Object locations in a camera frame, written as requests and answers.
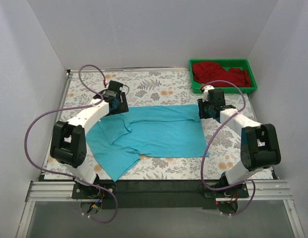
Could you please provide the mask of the turquoise t shirt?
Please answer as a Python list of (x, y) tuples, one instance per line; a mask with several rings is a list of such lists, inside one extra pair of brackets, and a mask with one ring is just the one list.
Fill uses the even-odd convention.
[(117, 181), (139, 161), (194, 158), (205, 154), (197, 105), (131, 107), (127, 113), (103, 117), (86, 135), (94, 159)]

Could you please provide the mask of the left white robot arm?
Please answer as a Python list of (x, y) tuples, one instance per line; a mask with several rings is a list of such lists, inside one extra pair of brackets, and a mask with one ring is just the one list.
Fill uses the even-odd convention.
[(85, 161), (86, 134), (101, 118), (128, 112), (124, 87), (122, 83), (110, 81), (93, 97), (89, 107), (67, 121), (57, 121), (53, 127), (50, 156), (67, 167), (80, 191), (89, 198), (96, 198), (101, 187), (95, 182), (99, 180), (97, 174)]

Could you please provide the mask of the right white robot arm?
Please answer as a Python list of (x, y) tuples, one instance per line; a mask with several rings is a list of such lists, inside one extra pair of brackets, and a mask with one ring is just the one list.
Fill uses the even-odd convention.
[(270, 123), (251, 120), (234, 106), (226, 104), (222, 89), (207, 85), (201, 91), (203, 97), (197, 101), (199, 117), (215, 119), (221, 128), (228, 126), (241, 138), (240, 160), (224, 172), (214, 186), (202, 180), (204, 188), (231, 197), (251, 176), (281, 162), (276, 128)]

